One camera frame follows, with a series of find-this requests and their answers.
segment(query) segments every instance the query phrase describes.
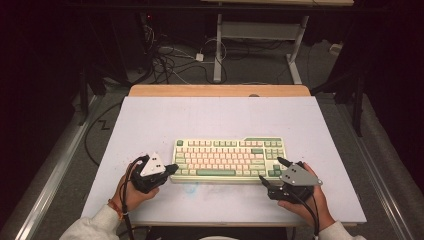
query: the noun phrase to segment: hand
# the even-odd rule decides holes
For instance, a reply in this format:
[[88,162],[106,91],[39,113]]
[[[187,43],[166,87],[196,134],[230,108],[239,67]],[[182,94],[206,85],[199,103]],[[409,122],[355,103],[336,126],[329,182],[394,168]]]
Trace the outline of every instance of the hand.
[[[121,187],[121,186],[125,184],[124,182],[125,182],[125,174],[124,176],[121,177],[121,180],[119,181],[118,186],[116,187],[115,195],[113,195],[111,199],[119,207],[119,209],[121,209],[121,211],[122,211],[122,202],[121,202],[120,196],[122,196],[123,190],[124,190],[124,187]],[[127,182],[126,184],[127,184],[126,204],[128,207],[128,211],[134,210],[142,202],[154,198],[156,194],[159,192],[159,188],[154,188],[149,193],[145,194],[135,189],[131,181]]]
[[[311,167],[309,167],[308,164],[303,163],[305,169],[310,172],[312,175],[316,176],[315,172],[312,170]],[[314,186],[314,198],[316,201],[316,205],[318,208],[318,215],[319,215],[319,231],[329,227],[332,225],[335,221],[333,217],[330,214],[330,211],[328,210],[327,206],[327,199],[325,198],[324,192],[321,189],[320,185]],[[316,208],[314,199],[310,197],[306,204],[312,209],[314,214],[316,215]],[[308,223],[309,226],[314,226],[314,219],[312,218],[311,214],[306,210],[306,208],[302,204],[293,204],[287,201],[278,201],[278,205],[289,210],[290,212],[296,213],[305,221]]]

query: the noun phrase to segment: wrist strap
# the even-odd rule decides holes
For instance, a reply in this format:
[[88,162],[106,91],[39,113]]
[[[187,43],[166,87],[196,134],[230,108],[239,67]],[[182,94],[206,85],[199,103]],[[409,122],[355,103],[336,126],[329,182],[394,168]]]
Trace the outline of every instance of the wrist strap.
[[122,213],[122,210],[119,209],[118,205],[116,205],[116,203],[112,201],[112,199],[109,199],[108,203],[112,205],[112,209],[116,211],[116,213],[118,214],[119,220],[122,221],[122,219],[124,219],[124,214]]

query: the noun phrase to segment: green and white keyboard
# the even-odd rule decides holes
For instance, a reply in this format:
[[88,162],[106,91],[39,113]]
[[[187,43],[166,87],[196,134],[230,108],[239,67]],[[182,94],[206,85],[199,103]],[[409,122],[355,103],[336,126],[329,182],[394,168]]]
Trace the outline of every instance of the green and white keyboard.
[[179,166],[173,182],[251,184],[279,181],[282,170],[277,157],[286,158],[283,139],[249,137],[240,139],[178,139],[172,163]]

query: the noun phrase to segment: sleeve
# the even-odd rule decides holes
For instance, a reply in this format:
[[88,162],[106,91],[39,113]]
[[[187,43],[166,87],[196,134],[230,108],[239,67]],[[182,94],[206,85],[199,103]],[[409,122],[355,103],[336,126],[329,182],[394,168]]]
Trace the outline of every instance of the sleeve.
[[362,236],[352,237],[340,221],[319,232],[319,240],[365,240]]
[[116,229],[120,224],[115,210],[104,205],[93,218],[75,221],[60,237],[60,240],[119,240]]

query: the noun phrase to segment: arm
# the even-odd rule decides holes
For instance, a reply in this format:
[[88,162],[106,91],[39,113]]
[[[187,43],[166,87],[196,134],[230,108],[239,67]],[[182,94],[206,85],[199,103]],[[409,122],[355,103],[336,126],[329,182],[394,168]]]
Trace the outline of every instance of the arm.
[[[315,172],[311,167],[303,163],[305,169],[311,174],[315,175]],[[335,221],[330,214],[328,209],[327,199],[325,198],[324,192],[321,189],[321,186],[314,187],[314,198],[309,198],[306,201],[306,204],[312,209],[312,211],[317,215],[316,209],[318,209],[319,216],[319,239],[320,240],[348,240],[348,239],[364,239],[361,236],[352,237],[343,225],[339,221]],[[278,201],[278,205],[289,210],[290,212],[296,213],[303,219],[309,226],[314,226],[314,219],[311,214],[306,210],[306,208],[301,204],[293,204],[287,201]]]
[[[93,218],[81,218],[74,222],[74,224],[63,233],[60,239],[119,239],[118,236],[116,236],[116,229],[122,220],[121,197],[123,188],[121,186],[123,184],[125,184],[125,175],[121,177],[116,187],[115,194],[107,205],[104,205]],[[144,194],[135,189],[131,181],[126,184],[128,211],[134,210],[142,202],[154,198],[159,192],[159,188],[155,188],[149,193]]]

